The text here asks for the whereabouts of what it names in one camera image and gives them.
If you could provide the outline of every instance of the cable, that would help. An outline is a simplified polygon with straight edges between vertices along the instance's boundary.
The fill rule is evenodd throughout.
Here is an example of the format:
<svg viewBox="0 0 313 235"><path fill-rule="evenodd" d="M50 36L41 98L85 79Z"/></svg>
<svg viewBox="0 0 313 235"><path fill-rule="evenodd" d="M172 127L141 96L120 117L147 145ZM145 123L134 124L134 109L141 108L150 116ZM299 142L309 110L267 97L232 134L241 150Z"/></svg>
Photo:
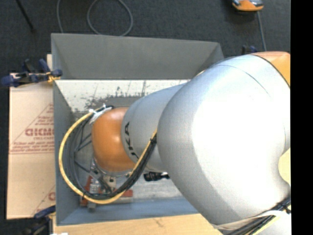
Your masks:
<svg viewBox="0 0 313 235"><path fill-rule="evenodd" d="M258 17L259 29L260 29L260 33L261 33L261 40L262 40L262 44L263 44L263 50L264 50L264 51L267 51L266 44L265 44L265 39L264 39L263 28L262 28L262 22L261 22L260 11L257 11L257 12L256 12L256 15L257 15L257 17Z"/></svg>
<svg viewBox="0 0 313 235"><path fill-rule="evenodd" d="M88 12L87 12L87 23L88 23L88 26L90 27L90 29L97 35L101 35L101 33L99 31L97 31L91 21L90 21L90 12L93 8L93 6L98 2L99 0L94 0L92 2L92 4L90 5L90 7L88 8ZM133 25L134 25L134 20L133 20L133 15L131 13L131 10L129 9L129 7L122 1L122 0L117 0L127 11L128 15L129 15L129 18L130 18L130 26L129 28L123 33L121 34L120 36L126 36L127 34L129 34L129 32L132 30L133 28ZM64 33L64 30L63 30L63 27L62 27L62 23L61 23L61 18L60 18L60 3L61 3L61 0L58 0L57 2L57 20L58 20L58 25L59 25L59 30L61 33Z"/></svg>
<svg viewBox="0 0 313 235"><path fill-rule="evenodd" d="M91 4L91 6L89 7L88 12L87 12L87 22L88 22L89 27L92 29L92 31L93 31L94 33L96 33L96 34L98 34L98 35L101 35L101 33L98 32L98 31L92 26L92 24L91 24L91 22L90 22L90 18L89 18L89 16L90 16L90 11L91 11L92 7L93 7L98 1L99 1L99 0L95 0L95 1ZM131 31L131 29L132 29L132 27L133 27L133 24L134 24L133 15L132 15L132 13L131 13L129 7L128 7L122 0L117 0L117 1L118 1L121 5L124 6L124 8L127 10L128 15L129 15L129 17L130 17L130 26L129 26L128 30L125 31L125 32L121 35L121 36L126 36L126 35Z"/></svg>
<svg viewBox="0 0 313 235"><path fill-rule="evenodd" d="M287 199L285 199L283 202L276 205L271 210L275 211L286 211L287 213L291 213L291 211L288 209L288 206L291 205L291 197L289 196ZM228 235L256 235L260 231L266 229L271 221L274 222L278 219L278 217L270 215L262 218L258 218L251 223L229 233Z"/></svg>
<svg viewBox="0 0 313 235"><path fill-rule="evenodd" d="M256 12L257 18L258 18L258 23L259 23L259 29L261 33L261 40L262 40L262 45L263 45L263 51L267 51L266 43L265 43L265 38L264 38L264 33L263 33L263 27L262 27L262 22L261 22L261 16L260 16L260 11Z"/></svg>
<svg viewBox="0 0 313 235"><path fill-rule="evenodd" d="M103 108L99 108L96 110L96 112L101 111ZM70 188L77 193L78 195L84 197L85 199L97 203L97 204L108 204L108 203L112 203L115 200L117 200L118 198L120 198L124 192L126 190L128 190L130 187L132 187L134 185L134 183L138 180L138 178L140 177L141 173L143 172L149 157L152 154L152 151L154 150L154 147L157 143L157 131L155 130L151 139L149 140L149 142L147 143L144 151L142 152L140 158L138 159L135 167L133 168L133 170L131 171L128 179L122 184L122 186L120 186L117 190L115 190L114 192L110 192L108 194L103 194L103 193L98 193L98 194L91 194L88 191L86 191L82 185L80 184L80 182L77 180L77 175L73 175L72 171L73 171L73 166L71 164L71 162L69 162L68 166L69 166L69 175L66 174L65 172L65 168L63 166L63 151L64 151L64 147L66 145L66 142L68 140L68 138L70 137L70 135L73 133L73 131L75 129L78 128L78 132L74 133L74 136L80 134L81 131L83 131L82 129L82 125L81 123L86 124L86 122L88 120L90 120L94 115L94 112L89 112L88 114L82 116L79 120L77 120L66 132L66 134L63 137L63 140L61 142L60 145L60 149L59 149L59 167L60 167L60 172L61 175L63 177L63 179L65 180L65 182L68 184L68 186L70 186Z"/></svg>

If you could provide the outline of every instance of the orange cap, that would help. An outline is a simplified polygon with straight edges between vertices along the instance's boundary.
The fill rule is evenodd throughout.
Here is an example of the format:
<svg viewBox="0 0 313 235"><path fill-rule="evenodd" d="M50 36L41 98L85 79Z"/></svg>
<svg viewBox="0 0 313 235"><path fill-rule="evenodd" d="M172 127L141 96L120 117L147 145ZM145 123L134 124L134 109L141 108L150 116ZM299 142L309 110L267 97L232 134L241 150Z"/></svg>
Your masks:
<svg viewBox="0 0 313 235"><path fill-rule="evenodd" d="M92 126L94 158L106 171L121 172L134 167L121 141L121 125L127 109L121 107L105 112Z"/></svg>
<svg viewBox="0 0 313 235"><path fill-rule="evenodd" d="M283 51L257 52L256 55L269 61L290 85L290 54Z"/></svg>

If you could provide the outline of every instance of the dark floor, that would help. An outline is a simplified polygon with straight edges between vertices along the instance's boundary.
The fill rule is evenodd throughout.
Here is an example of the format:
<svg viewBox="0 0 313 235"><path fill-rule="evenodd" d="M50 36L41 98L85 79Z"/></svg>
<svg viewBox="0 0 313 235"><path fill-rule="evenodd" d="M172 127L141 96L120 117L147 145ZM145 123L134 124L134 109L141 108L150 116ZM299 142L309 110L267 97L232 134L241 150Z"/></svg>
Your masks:
<svg viewBox="0 0 313 235"><path fill-rule="evenodd" d="M50 34L60 32L58 0L20 0L36 31L32 33L15 0L0 0L0 77L19 71L26 58L37 63L51 51ZM60 19L67 33L93 34L86 15L94 0L61 0ZM256 14L236 13L225 0L123 0L134 25L128 36L213 41L225 57L240 55L242 45L264 50ZM260 19L267 50L291 50L291 0L263 0ZM127 11L116 0L100 0L90 13L97 31L121 35ZM0 235L13 235L33 220L5 220L8 150L8 89L0 88Z"/></svg>

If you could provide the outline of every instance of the yellow cable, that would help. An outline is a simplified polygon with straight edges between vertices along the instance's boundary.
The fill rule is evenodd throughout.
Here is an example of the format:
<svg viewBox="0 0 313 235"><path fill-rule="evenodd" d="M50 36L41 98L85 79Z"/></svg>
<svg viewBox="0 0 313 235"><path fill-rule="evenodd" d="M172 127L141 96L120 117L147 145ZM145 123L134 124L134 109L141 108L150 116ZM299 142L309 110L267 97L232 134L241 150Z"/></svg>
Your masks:
<svg viewBox="0 0 313 235"><path fill-rule="evenodd" d="M69 130L68 130L68 131L66 132L66 134L64 135L63 140L62 140L62 142L61 142L61 144L60 144L60 149L59 149L59 167L60 167L60 172L61 172L61 175L62 175L64 181L68 184L68 186L69 186L75 193L77 193L78 195L84 197L84 198L87 199L88 201L91 201L91 202L96 203L96 204L101 204L101 205L103 205L103 204L112 203L112 202L114 202L115 200L119 199L119 198L124 194L124 192L125 192L126 190L123 191L123 192L121 192L121 193L119 193L119 194L117 194L116 196L114 196L114 197L112 197L112 198L110 198L110 199L102 199L102 200L100 200L100 199L93 199L93 198L91 198L91 197L89 197L89 196L85 196L84 193L83 193L81 190L79 190L79 189L69 180L69 178L67 177L67 175L66 175L66 173L65 173L65 170L64 170L64 167L63 167L63 161L62 161L63 149L64 149L64 146L65 146L65 143L66 143L68 137L70 136L70 134L72 133L72 131L73 131L82 121L84 121L85 119L87 119L88 117L90 117L92 114L93 114L93 112L88 113L88 114L82 116L79 120L77 120L77 121L69 128ZM153 135L152 135L151 139L149 140L149 142L148 142L148 144L146 145L144 151L142 152L140 158L138 159L138 161L137 161L135 167L133 168L132 172L130 173L130 176L133 174L133 172L134 172L134 171L136 170L136 168L139 166L140 162L141 162L142 159L143 159L143 156L145 155L145 153L146 153L147 150L148 150L148 147L149 147L150 144L151 144L151 140L155 137L156 134L157 134L157 130L155 130L155 131L153 132Z"/></svg>

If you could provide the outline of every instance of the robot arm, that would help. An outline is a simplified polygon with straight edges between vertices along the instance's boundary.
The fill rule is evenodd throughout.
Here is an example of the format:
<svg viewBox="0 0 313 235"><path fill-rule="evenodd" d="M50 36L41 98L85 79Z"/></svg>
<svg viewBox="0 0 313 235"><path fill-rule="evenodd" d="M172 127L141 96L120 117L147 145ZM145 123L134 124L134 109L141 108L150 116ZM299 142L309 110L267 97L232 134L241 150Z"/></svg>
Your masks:
<svg viewBox="0 0 313 235"><path fill-rule="evenodd" d="M104 133L108 123L114 134ZM156 144L149 141L155 130ZM290 199L278 171L290 148L290 55L260 52L221 61L185 84L106 112L92 137L103 170L138 166L150 149L145 170L167 172L212 224L260 215ZM291 234L291 215L262 234Z"/></svg>

